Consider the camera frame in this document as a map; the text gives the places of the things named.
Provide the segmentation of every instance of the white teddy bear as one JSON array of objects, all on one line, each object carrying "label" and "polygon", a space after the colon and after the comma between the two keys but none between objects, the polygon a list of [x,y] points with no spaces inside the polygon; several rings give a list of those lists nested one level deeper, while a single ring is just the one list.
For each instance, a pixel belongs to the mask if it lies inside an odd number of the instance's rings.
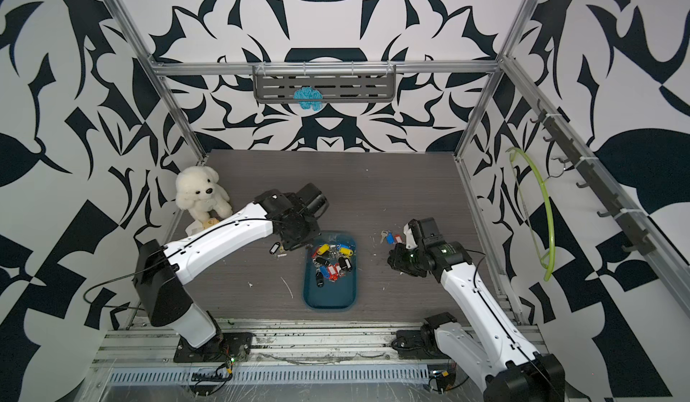
[{"label": "white teddy bear", "polygon": [[201,223],[207,221],[212,209],[224,219],[233,214],[230,197],[218,183],[218,173],[209,166],[190,166],[177,175],[175,186],[177,207],[189,210],[189,214]]}]

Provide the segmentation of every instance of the patterned wallpaper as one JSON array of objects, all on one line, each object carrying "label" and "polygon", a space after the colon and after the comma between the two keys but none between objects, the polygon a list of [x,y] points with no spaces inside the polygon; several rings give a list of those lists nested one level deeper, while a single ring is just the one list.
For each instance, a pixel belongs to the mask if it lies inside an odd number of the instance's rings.
[{"label": "patterned wallpaper", "polygon": [[495,58],[522,0],[124,0],[160,61]]},{"label": "patterned wallpaper", "polygon": [[[686,258],[690,209],[688,0],[540,0],[515,54],[595,155]],[[535,113],[504,78],[464,161],[500,262],[531,323],[566,369],[581,400],[685,400],[690,319],[579,174],[529,119]],[[520,158],[547,181],[556,267],[544,281],[544,201]],[[516,178],[524,194],[522,207]],[[526,215],[530,215],[530,226]]]},{"label": "patterned wallpaper", "polygon": [[162,240],[196,160],[103,2],[0,0],[0,17],[0,398],[55,401],[137,299],[129,280],[83,292]]},{"label": "patterned wallpaper", "polygon": [[690,0],[543,0],[515,52],[686,259]]},{"label": "patterned wallpaper", "polygon": [[259,104],[241,76],[175,76],[168,83],[211,149],[454,151],[487,81],[483,73],[398,74],[389,104]]}]

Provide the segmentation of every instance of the green cable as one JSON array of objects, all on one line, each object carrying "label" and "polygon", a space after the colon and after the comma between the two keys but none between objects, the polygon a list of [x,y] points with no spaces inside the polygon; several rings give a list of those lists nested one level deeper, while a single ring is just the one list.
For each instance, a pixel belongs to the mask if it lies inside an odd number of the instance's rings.
[{"label": "green cable", "polygon": [[[532,241],[534,242],[534,247],[537,250],[537,258],[539,258],[539,263],[541,263],[542,267],[547,270],[547,273],[544,275],[544,280],[548,281],[551,278],[551,273],[553,272],[553,266],[556,264],[556,233],[554,232],[553,229],[553,212],[551,211],[551,201],[548,199],[548,191],[547,191],[547,185],[546,181],[542,178],[541,173],[539,173],[539,169],[537,169],[537,166],[534,164],[532,159],[527,156],[526,153],[522,149],[519,149],[517,147],[511,147],[506,152],[513,152],[510,155],[510,161],[511,161],[511,171],[513,172],[513,176],[515,176],[515,183],[517,185],[517,190],[520,192],[520,198],[522,199],[522,205],[524,207],[524,198],[522,197],[522,191],[520,190],[520,183],[517,181],[518,177],[515,175],[515,170],[513,169],[513,161],[515,161],[515,156],[518,154],[521,155],[525,161],[529,164],[530,168],[532,169],[532,173],[534,173],[534,176],[537,178],[537,183],[539,183],[539,188],[542,191],[542,198],[544,199],[544,207],[547,211],[547,224],[548,224],[548,252],[540,256],[539,255],[539,249],[537,248],[537,240],[534,237],[534,231],[532,230],[532,226],[529,222],[529,214],[525,211],[525,217],[527,218],[527,225],[529,225],[530,233],[532,234]],[[544,264],[544,259],[548,255],[548,264]]]}]

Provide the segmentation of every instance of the aluminum frame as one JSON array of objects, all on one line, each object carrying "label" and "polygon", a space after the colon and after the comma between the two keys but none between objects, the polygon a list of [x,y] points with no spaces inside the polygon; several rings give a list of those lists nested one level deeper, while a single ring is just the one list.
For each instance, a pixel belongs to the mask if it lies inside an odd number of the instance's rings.
[{"label": "aluminum frame", "polygon": [[498,84],[501,82],[502,78],[502,70],[498,70],[495,73],[492,73],[491,76],[488,78],[487,85],[484,86],[484,88],[482,89],[482,93],[479,95],[477,105],[475,105],[474,109],[472,109],[472,113],[470,114],[470,121],[467,123],[467,128],[465,128],[465,130],[462,131],[460,141],[457,143],[457,146],[455,147],[455,152],[453,152],[456,161],[460,160],[462,154],[469,146],[469,143],[472,140],[472,137],[474,136],[475,132],[477,131],[479,123],[482,122],[482,118],[484,117],[484,113],[487,110],[487,106],[491,101],[491,98],[493,97],[494,93],[496,92],[496,88],[498,87]]},{"label": "aluminum frame", "polygon": [[[513,320],[508,301],[502,296],[495,298]],[[251,352],[243,362],[247,366],[433,363],[429,358],[401,359],[391,347],[397,330],[419,330],[421,322],[256,319],[217,319],[216,322],[223,332],[254,334]],[[463,325],[462,329],[474,337],[470,326]],[[548,352],[537,326],[517,325],[517,329],[540,352]],[[146,317],[138,316],[131,329],[106,333],[91,368],[104,367],[113,361],[117,367],[177,367],[180,364],[173,363],[173,358],[178,343],[179,335],[175,330],[152,327]],[[194,365],[211,366],[217,362]]]},{"label": "aluminum frame", "polygon": [[[558,114],[556,106],[548,100],[539,87],[534,85],[534,82],[516,61],[510,58],[503,58],[499,61],[499,66],[504,70],[508,78],[511,79],[515,88],[535,113],[539,113],[540,109],[544,109],[547,113]],[[649,233],[647,238],[651,240],[656,250],[643,255],[643,257],[666,288],[668,288],[668,291],[676,299],[685,314],[690,317],[690,266],[686,264],[685,260],[679,255],[673,245],[668,242],[664,234],[660,232],[659,228],[647,216],[644,210],[637,206],[635,201],[621,187],[620,183],[601,164],[589,146],[585,144],[585,141],[571,128],[570,124],[565,122],[560,115],[556,116],[554,121],[569,138],[573,139],[574,146],[582,156],[593,158],[590,160],[590,163],[599,174],[599,177],[607,183],[610,190],[617,194],[617,201],[620,205],[627,209],[637,223]]]},{"label": "aluminum frame", "polygon": [[460,174],[462,187],[467,195],[467,202],[470,207],[470,215],[472,216],[472,221],[477,229],[479,243],[482,246],[482,250],[487,255],[488,274],[491,276],[493,285],[496,288],[496,293],[499,296],[505,296],[506,301],[508,301],[511,309],[513,310],[514,320],[518,325],[521,323],[527,323],[528,320],[524,314],[524,311],[522,310],[522,303],[513,291],[513,287],[511,287],[508,275],[503,267],[498,263],[496,248],[493,246],[491,233],[488,231],[487,221],[482,216],[482,208],[479,206],[477,196],[472,189],[471,177],[467,171],[467,166],[462,159],[456,160],[455,165],[457,166],[457,172]]},{"label": "aluminum frame", "polygon": [[[520,41],[520,36],[522,36],[522,33],[524,32],[524,28],[527,26],[530,18],[532,18],[532,14],[534,14],[534,10],[537,8],[538,3],[539,0],[522,0],[522,3],[520,3],[520,8],[517,10],[513,23],[508,30],[508,35],[506,36],[506,39],[498,52],[496,62],[500,62],[501,59],[506,55],[512,54],[513,49]],[[465,128],[460,136],[460,141],[455,148],[456,160],[460,160],[462,154],[467,149],[467,146],[469,145],[471,138],[474,136],[479,123],[482,121],[482,117],[484,117],[484,112],[487,110],[487,105],[489,101],[491,101],[493,94],[496,92],[496,87],[498,87],[498,83],[502,78],[503,70],[500,69],[499,65],[498,70],[491,75],[487,85],[482,89],[482,94],[479,96],[479,101],[470,114],[470,121],[467,124],[467,128]]]},{"label": "aluminum frame", "polygon": [[172,119],[177,124],[180,129],[182,136],[185,141],[194,152],[194,155],[199,161],[202,161],[206,157],[206,152],[203,150],[201,143],[199,142],[197,135],[194,133],[187,116],[184,114],[177,100],[172,95],[172,91],[168,87],[168,83],[165,78],[159,77],[153,71],[151,62],[149,60],[149,53],[146,45],[144,44],[141,34],[134,26],[134,20],[127,11],[125,4],[122,0],[103,0],[106,8],[110,12],[112,18],[116,21],[117,25],[120,27],[125,39],[132,47],[134,54],[137,56],[139,63],[142,65],[143,72],[146,77],[151,81],[153,88],[160,96],[161,100],[168,107]]},{"label": "aluminum frame", "polygon": [[537,9],[539,0],[522,0],[520,8],[517,10],[513,24],[508,31],[508,36],[503,42],[501,50],[498,52],[496,60],[500,60],[502,56],[512,55],[513,49],[520,41],[520,37],[524,33],[527,23],[532,18],[534,10]]},{"label": "aluminum frame", "polygon": [[267,63],[151,63],[154,73],[167,76],[250,76],[254,68],[265,69],[267,75],[288,75],[306,73],[349,73],[379,71],[385,73],[395,67],[404,73],[492,73],[498,70],[495,60],[427,60],[427,61],[307,61]]}]

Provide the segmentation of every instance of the stuffed animal ear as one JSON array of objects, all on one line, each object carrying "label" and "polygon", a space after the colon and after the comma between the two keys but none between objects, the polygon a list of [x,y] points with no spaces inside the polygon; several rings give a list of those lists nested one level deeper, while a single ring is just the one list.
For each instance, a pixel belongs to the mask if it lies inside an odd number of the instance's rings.
[{"label": "stuffed animal ear", "polygon": [[205,166],[203,169],[205,169],[208,172],[208,175],[211,176],[211,182],[213,183],[218,183],[218,179],[220,179],[220,176],[214,169],[212,169],[209,166]]},{"label": "stuffed animal ear", "polygon": [[194,200],[190,197],[188,192],[178,192],[175,197],[175,204],[182,210],[191,209],[194,207]]}]

